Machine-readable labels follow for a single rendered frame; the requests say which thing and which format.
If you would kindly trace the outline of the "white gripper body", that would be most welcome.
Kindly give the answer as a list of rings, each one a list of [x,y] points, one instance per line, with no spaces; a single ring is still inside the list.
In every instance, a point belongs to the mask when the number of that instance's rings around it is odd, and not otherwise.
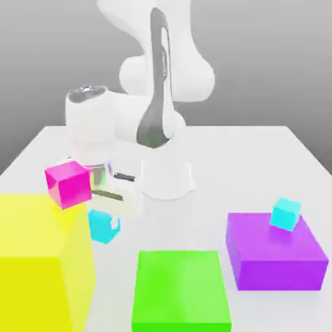
[[[133,220],[143,213],[143,193],[137,188],[105,187],[92,191],[87,202],[88,211],[109,213],[120,219]]]

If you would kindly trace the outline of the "small cyan cube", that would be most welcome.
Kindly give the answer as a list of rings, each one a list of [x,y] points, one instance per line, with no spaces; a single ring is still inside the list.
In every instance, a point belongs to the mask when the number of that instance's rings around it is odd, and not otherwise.
[[[299,202],[280,198],[273,207],[270,225],[289,232],[294,231],[300,218]]]
[[[108,244],[121,230],[112,231],[110,229],[111,218],[114,217],[109,213],[92,209],[88,213],[89,228],[91,239],[100,243]]]

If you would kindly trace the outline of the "small magenta cube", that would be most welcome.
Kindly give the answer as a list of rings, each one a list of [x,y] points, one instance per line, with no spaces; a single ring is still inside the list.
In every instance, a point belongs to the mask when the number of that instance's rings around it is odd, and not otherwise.
[[[89,171],[76,161],[44,170],[50,197],[61,209],[91,200]]]

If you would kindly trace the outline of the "large yellow box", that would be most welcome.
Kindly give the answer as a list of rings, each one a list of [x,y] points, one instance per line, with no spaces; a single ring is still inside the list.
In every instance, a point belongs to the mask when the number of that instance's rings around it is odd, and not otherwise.
[[[0,194],[0,332],[84,332],[95,284],[85,203]]]

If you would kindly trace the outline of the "large green box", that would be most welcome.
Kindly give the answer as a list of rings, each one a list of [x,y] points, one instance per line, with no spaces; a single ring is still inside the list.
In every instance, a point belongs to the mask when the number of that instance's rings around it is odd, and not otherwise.
[[[231,332],[216,251],[141,251],[132,332]]]

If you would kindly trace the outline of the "large purple box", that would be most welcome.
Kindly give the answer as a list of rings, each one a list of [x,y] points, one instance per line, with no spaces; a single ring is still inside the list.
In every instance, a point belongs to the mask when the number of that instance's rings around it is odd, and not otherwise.
[[[291,232],[270,213],[229,213],[226,246],[240,291],[319,291],[329,259],[306,221]]]

